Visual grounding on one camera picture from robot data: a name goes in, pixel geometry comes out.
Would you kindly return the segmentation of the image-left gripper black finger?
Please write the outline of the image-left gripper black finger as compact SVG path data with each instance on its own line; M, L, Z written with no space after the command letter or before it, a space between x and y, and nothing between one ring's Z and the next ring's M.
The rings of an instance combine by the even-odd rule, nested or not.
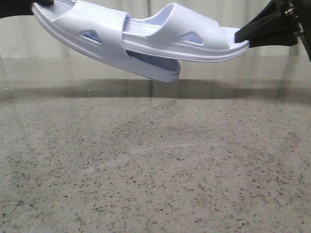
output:
M32 4L52 6L54 0L0 0L0 17L32 16Z

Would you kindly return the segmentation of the black gripper with screws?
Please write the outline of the black gripper with screws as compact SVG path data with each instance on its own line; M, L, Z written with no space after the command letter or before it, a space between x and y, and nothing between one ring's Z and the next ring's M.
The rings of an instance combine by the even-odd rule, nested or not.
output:
M235 42L248 41L250 47L293 46L298 43L289 19L294 24L294 33L301 37L311 59L311 1L272 0L247 25L235 33Z

